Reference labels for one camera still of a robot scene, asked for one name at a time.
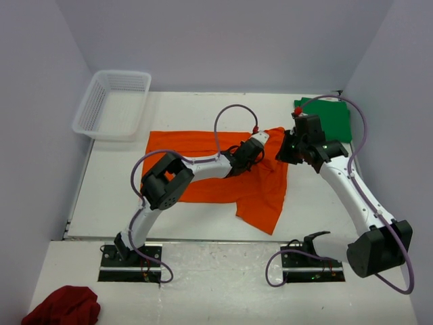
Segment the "orange t shirt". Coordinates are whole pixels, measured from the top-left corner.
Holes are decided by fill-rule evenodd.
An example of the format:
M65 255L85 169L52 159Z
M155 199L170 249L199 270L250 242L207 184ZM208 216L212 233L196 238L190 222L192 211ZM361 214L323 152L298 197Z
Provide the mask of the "orange t shirt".
M269 139L265 157L237 177L206 179L192 183L182 197L187 203L235 203L236 215L256 229L271 235L283 210L288 165L275 159L282 145L284 128L265 131ZM210 156L217 150L210 131L151 131L146 152L167 149L183 156Z

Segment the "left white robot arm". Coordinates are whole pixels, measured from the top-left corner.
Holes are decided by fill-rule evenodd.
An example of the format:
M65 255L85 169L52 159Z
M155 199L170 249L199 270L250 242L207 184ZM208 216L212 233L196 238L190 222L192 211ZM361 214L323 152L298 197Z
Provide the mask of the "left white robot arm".
M127 228L114 239L118 260L126 266L136 264L141 256L139 247L145 244L156 219L179 201L191 183L237 177L249 171L256 164L256 159L264 156L268 138L267 133L260 131L236 149L205 157L184 157L172 150L156 150L146 154L142 159L165 153L141 178L141 189L133 189L140 205Z

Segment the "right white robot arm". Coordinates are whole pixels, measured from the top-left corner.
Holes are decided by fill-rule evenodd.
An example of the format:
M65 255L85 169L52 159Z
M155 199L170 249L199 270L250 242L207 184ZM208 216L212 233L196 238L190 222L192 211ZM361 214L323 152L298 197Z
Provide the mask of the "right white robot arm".
M276 159L292 165L306 163L336 193L351 218L357 237L317 232L306 237L302 259L310 266L326 257L348 263L361 278L403 264L410 265L413 235L408 221L397 221L375 198L352 167L348 151L338 140L326 140L317 115L293 115L293 129L284 133Z

